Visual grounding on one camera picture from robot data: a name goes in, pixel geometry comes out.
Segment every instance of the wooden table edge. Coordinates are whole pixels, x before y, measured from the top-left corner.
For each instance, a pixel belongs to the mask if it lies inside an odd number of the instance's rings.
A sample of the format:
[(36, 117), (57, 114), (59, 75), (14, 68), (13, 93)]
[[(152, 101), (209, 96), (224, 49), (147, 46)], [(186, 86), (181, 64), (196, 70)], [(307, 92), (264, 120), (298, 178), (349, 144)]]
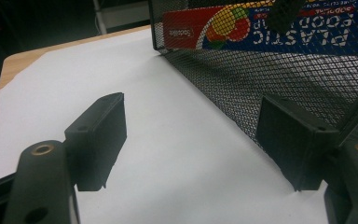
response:
[(9, 83), (19, 72), (24, 70), (26, 67), (34, 63), (37, 59), (39, 59), (42, 55), (49, 51), (53, 51), (56, 49), (65, 49), (72, 46), (80, 45), (89, 43), (92, 41), (102, 40), (106, 38), (110, 38), (113, 36), (118, 35), (126, 35), (137, 31), (142, 31), (145, 29), (150, 28), (150, 25), (141, 26), (129, 30), (119, 31), (108, 35), (100, 35), (100, 36), (94, 36), (87, 39), (81, 39), (65, 44), (60, 44), (56, 46), (46, 47), (42, 49), (34, 49), (30, 51), (21, 52), (18, 54), (13, 54), (11, 56), (8, 56), (2, 65), (2, 72), (0, 76), (0, 90), (6, 86), (7, 83)]

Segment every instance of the table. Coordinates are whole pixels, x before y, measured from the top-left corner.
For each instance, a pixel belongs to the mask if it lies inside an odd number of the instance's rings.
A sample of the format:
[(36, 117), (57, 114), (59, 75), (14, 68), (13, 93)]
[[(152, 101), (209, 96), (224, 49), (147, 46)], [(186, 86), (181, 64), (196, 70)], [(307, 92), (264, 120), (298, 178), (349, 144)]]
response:
[(63, 141), (87, 107), (118, 91), (128, 138), (107, 188), (77, 194), (82, 223), (326, 223), (325, 185), (294, 192), (272, 159), (152, 49), (147, 29), (50, 51), (0, 90), (0, 177), (15, 172), (26, 147)]
[(129, 33), (144, 30), (144, 29), (149, 29), (149, 28), (150, 28), (150, 26), (147, 25), (147, 26), (133, 28), (130, 30), (115, 32), (115, 33), (108, 34), (108, 35), (99, 35), (99, 36), (95, 36), (92, 38), (77, 40), (74, 42), (65, 43), (65, 44), (61, 44), (61, 45), (57, 45), (57, 46), (51, 46), (51, 47), (47, 47), (47, 48), (43, 48), (43, 49), (35, 49), (35, 50), (30, 50), (30, 51), (11, 55), (11, 56), (7, 57), (3, 63), (2, 73), (1, 73), (1, 77), (0, 77), (0, 90), (2, 88), (4, 88), (6, 86), (6, 84), (9, 83), (24, 68), (28, 67), (30, 64), (32, 64), (34, 61), (36, 61), (42, 55), (44, 55), (45, 53), (47, 53), (49, 51), (56, 50), (56, 49), (69, 48), (72, 46), (89, 43), (89, 42), (97, 41), (97, 40), (101, 40), (101, 39), (106, 39), (106, 38), (113, 37), (113, 36), (125, 35), (125, 34), (129, 34)]

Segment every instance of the dark floor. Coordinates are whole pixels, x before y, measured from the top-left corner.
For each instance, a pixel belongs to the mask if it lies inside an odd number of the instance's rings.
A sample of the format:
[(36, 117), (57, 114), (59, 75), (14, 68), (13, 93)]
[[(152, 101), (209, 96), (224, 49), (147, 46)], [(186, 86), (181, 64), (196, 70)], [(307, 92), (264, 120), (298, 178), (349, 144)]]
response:
[[(105, 2), (111, 7), (136, 1)], [(148, 23), (150, 21), (140, 21), (108, 29), (108, 32)], [(0, 72), (3, 60), (9, 55), (96, 35), (98, 30), (90, 0), (0, 0)]]

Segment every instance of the wire mesh basket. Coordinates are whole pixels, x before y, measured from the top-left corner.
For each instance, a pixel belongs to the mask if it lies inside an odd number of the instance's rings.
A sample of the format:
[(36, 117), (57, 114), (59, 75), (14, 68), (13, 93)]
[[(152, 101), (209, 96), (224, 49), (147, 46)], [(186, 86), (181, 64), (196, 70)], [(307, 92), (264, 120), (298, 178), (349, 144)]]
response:
[(358, 0), (274, 3), (150, 0), (154, 48), (254, 141), (266, 93), (358, 140)]

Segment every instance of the fruit illustration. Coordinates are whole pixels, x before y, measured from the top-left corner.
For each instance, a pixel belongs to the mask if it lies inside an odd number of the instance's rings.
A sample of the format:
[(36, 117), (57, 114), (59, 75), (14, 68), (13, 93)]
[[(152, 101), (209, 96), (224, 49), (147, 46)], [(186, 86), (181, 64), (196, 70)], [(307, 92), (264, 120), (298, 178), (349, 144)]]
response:
[(221, 49), (227, 41), (242, 41), (248, 36), (251, 28), (248, 16), (249, 10), (241, 4), (227, 6), (218, 11), (205, 33), (209, 41), (208, 46), (212, 49)]

